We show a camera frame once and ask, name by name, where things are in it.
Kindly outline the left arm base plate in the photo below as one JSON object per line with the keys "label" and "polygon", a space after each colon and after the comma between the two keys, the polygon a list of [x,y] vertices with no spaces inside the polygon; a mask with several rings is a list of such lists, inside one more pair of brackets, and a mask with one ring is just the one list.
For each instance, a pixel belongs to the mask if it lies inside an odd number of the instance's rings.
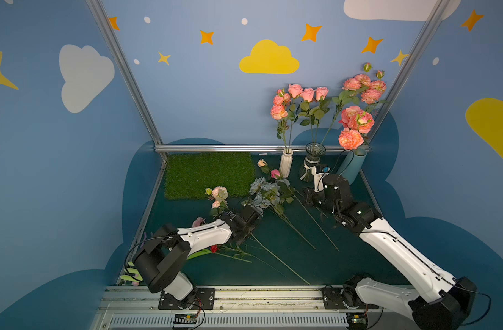
{"label": "left arm base plate", "polygon": [[161,292],[159,310],[191,310],[200,307],[203,310],[213,310],[216,290],[214,287],[194,287],[184,298],[177,299],[173,295]]}

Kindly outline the blue grey fabric flowers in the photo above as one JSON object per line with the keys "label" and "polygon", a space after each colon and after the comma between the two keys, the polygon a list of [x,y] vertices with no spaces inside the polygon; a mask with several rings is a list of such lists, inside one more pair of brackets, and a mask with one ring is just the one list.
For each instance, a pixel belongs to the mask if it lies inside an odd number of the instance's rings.
{"label": "blue grey fabric flowers", "polygon": [[249,195],[247,199],[241,202],[241,205],[253,207],[261,217],[266,210],[271,211],[315,250],[316,247],[295,227],[287,216],[286,205],[295,200],[295,188],[291,186],[288,179],[266,180],[265,177],[260,177],[251,183]]}

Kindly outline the coral pink rose stem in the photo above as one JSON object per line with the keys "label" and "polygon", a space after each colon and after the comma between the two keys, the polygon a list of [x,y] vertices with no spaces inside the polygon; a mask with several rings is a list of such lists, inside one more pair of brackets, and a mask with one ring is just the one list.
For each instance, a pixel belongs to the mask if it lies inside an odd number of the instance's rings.
{"label": "coral pink rose stem", "polygon": [[353,106],[350,106],[350,107],[347,107],[346,109],[343,109],[342,112],[341,112],[341,121],[339,121],[339,123],[341,123],[344,127],[349,127],[349,122],[350,122],[350,119],[357,115],[358,113],[361,113],[363,110],[359,107],[359,106],[356,106],[356,105],[353,105]]}

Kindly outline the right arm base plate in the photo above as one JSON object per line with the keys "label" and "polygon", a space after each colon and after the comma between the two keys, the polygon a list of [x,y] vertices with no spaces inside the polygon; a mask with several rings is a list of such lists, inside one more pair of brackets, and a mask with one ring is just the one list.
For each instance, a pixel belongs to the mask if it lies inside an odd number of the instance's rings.
{"label": "right arm base plate", "polygon": [[347,287],[326,285],[322,288],[325,309],[359,309],[360,301],[355,290]]}

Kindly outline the small pink spray stem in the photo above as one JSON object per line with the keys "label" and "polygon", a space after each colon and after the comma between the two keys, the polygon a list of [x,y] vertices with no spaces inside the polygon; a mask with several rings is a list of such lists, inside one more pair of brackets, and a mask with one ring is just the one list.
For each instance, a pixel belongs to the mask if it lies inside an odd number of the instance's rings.
{"label": "small pink spray stem", "polygon": [[286,133],[289,129],[288,116],[289,111],[287,107],[291,103],[291,96],[284,89],[279,89],[274,96],[273,106],[270,111],[271,117],[277,122],[276,136],[284,143],[284,152],[289,152],[289,143],[287,141]]}

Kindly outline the magenta rosebud stem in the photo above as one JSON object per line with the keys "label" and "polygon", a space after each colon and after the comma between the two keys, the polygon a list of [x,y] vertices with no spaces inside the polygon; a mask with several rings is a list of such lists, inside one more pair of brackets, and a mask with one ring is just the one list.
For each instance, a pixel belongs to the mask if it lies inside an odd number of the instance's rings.
{"label": "magenta rosebud stem", "polygon": [[[276,181],[281,181],[284,180],[284,177],[281,175],[279,170],[272,170],[270,176],[275,179]],[[323,227],[318,223],[317,219],[312,215],[308,207],[306,206],[305,203],[302,201],[302,193],[300,193],[296,188],[292,188],[291,186],[287,186],[287,189],[291,192],[291,195],[294,197],[294,199],[301,205],[301,207],[305,210],[306,214],[312,219],[315,225],[320,229],[320,231],[323,233],[323,235],[327,238],[327,240],[331,243],[331,245],[339,252],[339,248],[335,245],[333,240],[328,236],[328,234],[324,231]]]}

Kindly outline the pink rose spray stem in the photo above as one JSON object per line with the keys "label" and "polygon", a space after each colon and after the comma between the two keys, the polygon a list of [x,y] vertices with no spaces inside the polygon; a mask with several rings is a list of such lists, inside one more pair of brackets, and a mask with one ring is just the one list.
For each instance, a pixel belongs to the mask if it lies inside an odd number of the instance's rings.
{"label": "pink rose spray stem", "polygon": [[375,80],[370,79],[368,75],[364,75],[360,79],[360,83],[367,87],[367,89],[361,93],[361,101],[366,104],[365,111],[371,113],[379,104],[382,96],[385,94],[387,89],[386,82],[383,81],[386,73],[383,70],[378,70],[375,74]]}

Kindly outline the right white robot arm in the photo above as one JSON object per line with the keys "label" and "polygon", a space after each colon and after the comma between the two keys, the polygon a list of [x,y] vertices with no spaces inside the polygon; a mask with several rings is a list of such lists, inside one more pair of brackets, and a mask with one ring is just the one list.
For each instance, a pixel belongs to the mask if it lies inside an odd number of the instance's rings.
{"label": "right white robot arm", "polygon": [[419,329],[458,329],[469,324],[466,320],[477,295],[476,285],[438,267],[375,208],[355,201],[345,178],[319,173],[306,195],[311,206],[334,216],[339,225],[372,246],[412,285],[407,289],[355,275],[341,288],[323,291],[327,308],[338,304],[347,309],[376,305],[409,318]]}

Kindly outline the single pink rose stem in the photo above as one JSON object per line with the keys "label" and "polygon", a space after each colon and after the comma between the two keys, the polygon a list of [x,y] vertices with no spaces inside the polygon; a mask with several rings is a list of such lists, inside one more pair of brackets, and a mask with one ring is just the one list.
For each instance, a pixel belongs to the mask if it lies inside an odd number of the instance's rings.
{"label": "single pink rose stem", "polygon": [[311,142],[316,143],[317,118],[316,112],[319,110],[319,103],[315,99],[316,91],[313,88],[303,89],[300,97],[299,116],[302,118],[300,126],[309,126],[311,130]]}

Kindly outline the red flower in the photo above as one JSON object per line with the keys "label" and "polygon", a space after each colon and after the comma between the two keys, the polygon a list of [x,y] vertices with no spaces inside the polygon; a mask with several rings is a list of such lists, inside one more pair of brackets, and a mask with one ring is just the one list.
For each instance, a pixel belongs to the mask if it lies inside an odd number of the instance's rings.
{"label": "red flower", "polygon": [[265,259],[249,252],[246,247],[239,245],[215,245],[210,247],[211,253],[219,256],[224,256],[235,261],[242,261],[247,265],[253,265],[254,269],[265,276],[276,275],[284,280],[291,280],[286,274],[281,272],[278,268],[265,261]]}

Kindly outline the pink flower bouquet pile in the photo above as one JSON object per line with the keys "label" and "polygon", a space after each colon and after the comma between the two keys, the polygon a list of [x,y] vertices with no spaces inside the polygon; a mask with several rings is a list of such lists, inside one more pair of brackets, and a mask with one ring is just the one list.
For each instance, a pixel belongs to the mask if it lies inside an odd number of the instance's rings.
{"label": "pink flower bouquet pile", "polygon": [[[227,199],[229,197],[228,190],[225,187],[218,186],[216,188],[206,188],[206,195],[210,196],[210,199],[213,200],[212,210],[221,211],[221,208],[224,207],[228,210],[228,202]],[[300,280],[303,281],[304,284],[310,285],[310,282],[306,280],[303,276],[298,274],[294,268],[292,268],[288,263],[284,262],[279,256],[277,256],[273,251],[271,251],[267,246],[265,246],[254,234],[251,234],[251,240],[257,243],[261,249],[270,254],[273,258],[275,258],[278,262],[284,265],[292,274],[296,275]]]}

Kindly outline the peach rosebud stem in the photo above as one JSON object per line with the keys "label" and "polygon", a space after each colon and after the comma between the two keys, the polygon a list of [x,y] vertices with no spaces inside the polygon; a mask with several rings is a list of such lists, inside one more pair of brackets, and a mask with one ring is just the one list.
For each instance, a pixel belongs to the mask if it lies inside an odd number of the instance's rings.
{"label": "peach rosebud stem", "polygon": [[[260,159],[257,165],[264,176],[256,179],[250,186],[250,194],[254,197],[255,205],[266,209],[295,201],[291,192],[287,189],[287,186],[295,188],[288,178],[278,182],[270,176],[272,170],[279,169],[272,169],[264,159]],[[299,190],[299,192],[302,193],[302,201],[304,202],[304,189]]]}

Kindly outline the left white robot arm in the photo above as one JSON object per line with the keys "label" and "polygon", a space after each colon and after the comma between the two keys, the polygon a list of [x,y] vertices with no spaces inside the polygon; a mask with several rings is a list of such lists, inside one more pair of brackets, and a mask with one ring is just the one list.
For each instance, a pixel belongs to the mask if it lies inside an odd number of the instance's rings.
{"label": "left white robot arm", "polygon": [[253,233],[262,214],[254,206],[239,213],[224,211],[214,221],[192,228],[162,226],[133,255],[133,264],[153,294],[163,292],[191,304],[196,287],[181,271],[196,252],[225,243],[243,243]]}

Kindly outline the two-bloom coral rose stem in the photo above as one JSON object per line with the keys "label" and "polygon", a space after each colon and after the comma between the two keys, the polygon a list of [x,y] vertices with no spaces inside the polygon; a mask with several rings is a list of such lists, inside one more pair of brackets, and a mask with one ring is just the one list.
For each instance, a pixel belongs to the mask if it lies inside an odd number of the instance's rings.
{"label": "two-bloom coral rose stem", "polygon": [[373,116],[362,111],[350,119],[349,127],[344,127],[338,137],[338,142],[341,147],[346,150],[354,151],[364,144],[364,136],[369,134],[375,121]]}

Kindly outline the tall pink spray stem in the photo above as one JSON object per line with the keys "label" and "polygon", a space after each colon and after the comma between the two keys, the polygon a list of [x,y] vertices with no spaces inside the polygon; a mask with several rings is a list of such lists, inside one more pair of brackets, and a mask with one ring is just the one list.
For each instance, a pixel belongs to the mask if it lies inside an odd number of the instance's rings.
{"label": "tall pink spray stem", "polygon": [[325,133],[321,144],[325,143],[329,132],[333,128],[333,125],[336,123],[336,120],[341,114],[344,106],[350,103],[355,103],[356,105],[358,105],[360,103],[358,95],[368,90],[371,83],[371,78],[369,77],[368,73],[372,70],[372,64],[369,62],[364,63],[362,69],[362,74],[357,74],[356,76],[347,79],[344,82],[342,91],[339,93],[339,95],[332,97],[332,102],[335,104],[335,111],[333,113],[332,122],[327,132]]}

